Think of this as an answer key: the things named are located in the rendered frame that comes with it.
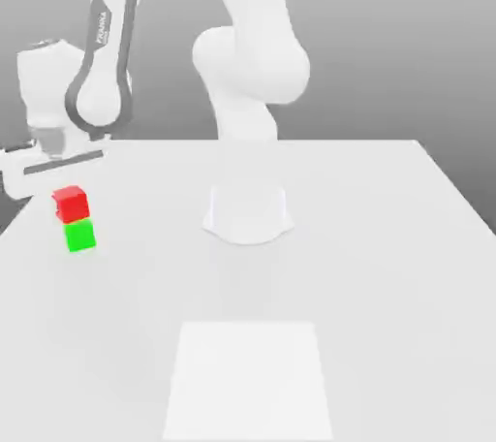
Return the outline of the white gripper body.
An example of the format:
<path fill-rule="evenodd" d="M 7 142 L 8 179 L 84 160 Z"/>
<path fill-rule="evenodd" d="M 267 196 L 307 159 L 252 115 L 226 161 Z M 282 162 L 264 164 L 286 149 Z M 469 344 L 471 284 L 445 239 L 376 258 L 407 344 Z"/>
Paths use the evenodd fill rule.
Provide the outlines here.
<path fill-rule="evenodd" d="M 92 149 L 62 159 L 49 159 L 40 148 L 0 154 L 0 172 L 5 192 L 14 200 L 49 193 L 85 179 L 100 167 L 105 152 Z"/>

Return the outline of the small red cube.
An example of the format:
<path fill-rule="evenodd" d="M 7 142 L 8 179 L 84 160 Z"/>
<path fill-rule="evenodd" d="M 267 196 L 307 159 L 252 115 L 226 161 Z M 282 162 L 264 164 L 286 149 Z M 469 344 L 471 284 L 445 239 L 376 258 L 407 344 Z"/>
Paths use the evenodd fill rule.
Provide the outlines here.
<path fill-rule="evenodd" d="M 56 216 L 64 224 L 74 223 L 90 216 L 86 193 L 78 186 L 70 185 L 57 189 L 51 197 L 56 204 Z"/>

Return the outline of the small green cube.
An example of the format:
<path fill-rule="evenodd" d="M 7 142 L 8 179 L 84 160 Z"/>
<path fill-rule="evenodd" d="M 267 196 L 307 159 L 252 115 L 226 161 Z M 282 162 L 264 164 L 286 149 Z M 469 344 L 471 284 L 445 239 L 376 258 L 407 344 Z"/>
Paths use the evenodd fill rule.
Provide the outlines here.
<path fill-rule="evenodd" d="M 70 252 L 78 252 L 96 246 L 93 223 L 90 218 L 65 224 L 64 233 Z"/>

